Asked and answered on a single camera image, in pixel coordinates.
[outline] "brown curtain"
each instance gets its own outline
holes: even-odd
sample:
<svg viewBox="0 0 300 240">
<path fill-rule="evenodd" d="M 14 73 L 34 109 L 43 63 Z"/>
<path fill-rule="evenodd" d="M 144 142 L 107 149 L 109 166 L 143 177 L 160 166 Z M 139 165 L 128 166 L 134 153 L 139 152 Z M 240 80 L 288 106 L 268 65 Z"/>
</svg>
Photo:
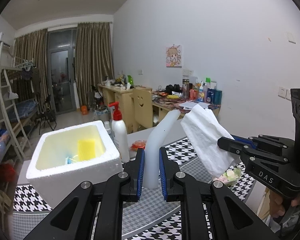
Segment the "brown curtain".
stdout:
<svg viewBox="0 0 300 240">
<path fill-rule="evenodd" d="M 46 97 L 48 96 L 48 86 L 47 86 L 47 40 L 48 40 L 48 30 L 43 29 L 35 31 L 24 36 L 16 38 L 14 44 L 13 53 L 15 56 L 32 60 L 34 59 L 34 66 L 39 70 L 39 78 L 32 78 L 32 83 L 35 92 L 40 93 L 40 101 L 43 104 Z M 25 80 L 13 81 L 13 87 L 16 87 L 16 93 L 22 99 L 27 99 L 29 95 L 32 95 L 30 82 L 25 82 Z"/>
<path fill-rule="evenodd" d="M 74 68 L 80 105 L 87 105 L 91 85 L 114 77 L 109 23 L 78 24 Z"/>
</svg>

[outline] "translucent white tube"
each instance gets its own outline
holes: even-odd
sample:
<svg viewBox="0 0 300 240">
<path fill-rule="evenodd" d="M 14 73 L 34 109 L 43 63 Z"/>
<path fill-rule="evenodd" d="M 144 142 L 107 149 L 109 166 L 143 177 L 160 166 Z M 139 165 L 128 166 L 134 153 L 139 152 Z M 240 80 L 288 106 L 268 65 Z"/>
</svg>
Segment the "translucent white tube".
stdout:
<svg viewBox="0 0 300 240">
<path fill-rule="evenodd" d="M 158 188 L 159 149 L 179 115 L 179 110 L 168 112 L 149 135 L 145 148 L 145 170 L 143 175 L 143 186 L 146 188 Z"/>
</svg>

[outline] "white foam box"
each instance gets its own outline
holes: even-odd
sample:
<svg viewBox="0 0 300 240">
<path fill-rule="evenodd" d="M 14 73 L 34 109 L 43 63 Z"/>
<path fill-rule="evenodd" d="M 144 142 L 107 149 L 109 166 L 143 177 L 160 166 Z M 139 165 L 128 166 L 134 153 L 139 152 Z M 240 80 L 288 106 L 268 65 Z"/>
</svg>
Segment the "white foam box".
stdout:
<svg viewBox="0 0 300 240">
<path fill-rule="evenodd" d="M 67 157 L 78 154 L 79 139 L 95 140 L 96 157 L 65 164 Z M 55 208 L 81 182 L 100 183 L 122 170 L 119 151 L 102 121 L 95 121 L 43 134 L 26 178 L 43 200 Z"/>
</svg>

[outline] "door frame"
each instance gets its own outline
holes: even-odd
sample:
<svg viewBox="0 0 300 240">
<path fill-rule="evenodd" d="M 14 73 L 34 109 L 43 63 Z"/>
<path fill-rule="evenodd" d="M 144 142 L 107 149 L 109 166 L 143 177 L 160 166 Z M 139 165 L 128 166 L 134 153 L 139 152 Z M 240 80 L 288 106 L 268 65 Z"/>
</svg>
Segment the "door frame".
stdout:
<svg viewBox="0 0 300 240">
<path fill-rule="evenodd" d="M 50 34 L 55 33 L 55 32 L 63 32 L 63 31 L 70 31 L 71 30 L 71 38 L 70 38 L 70 45 L 61 47 L 61 48 L 55 48 L 55 49 L 50 49 Z M 76 30 L 76 28 L 66 28 L 66 29 L 61 29 L 61 30 L 55 30 L 48 32 L 48 47 L 47 47 L 47 71 L 48 71 L 48 91 L 49 94 L 51 95 L 51 108 L 55 111 L 56 114 L 65 114 L 68 112 L 76 111 L 77 107 L 75 104 L 75 97 L 74 97 L 74 49 L 75 46 L 73 46 L 73 31 Z M 56 105 L 54 101 L 54 96 L 53 96 L 53 89 L 52 89 L 52 77 L 51 77 L 51 54 L 55 52 L 60 52 L 60 51 L 68 51 L 68 75 L 69 75 L 69 85 L 70 85 L 70 95 L 71 95 L 71 103 L 72 103 L 72 108 L 68 110 L 64 110 L 61 112 L 57 112 L 56 110 Z"/>
</svg>

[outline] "anime poster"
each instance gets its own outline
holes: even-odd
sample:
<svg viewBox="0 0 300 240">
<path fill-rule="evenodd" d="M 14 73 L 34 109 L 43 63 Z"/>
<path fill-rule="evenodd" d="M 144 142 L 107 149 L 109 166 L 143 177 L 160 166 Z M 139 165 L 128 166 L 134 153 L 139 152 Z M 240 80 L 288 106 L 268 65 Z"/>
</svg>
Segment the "anime poster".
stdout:
<svg viewBox="0 0 300 240">
<path fill-rule="evenodd" d="M 182 46 L 166 47 L 166 67 L 182 67 Z"/>
</svg>

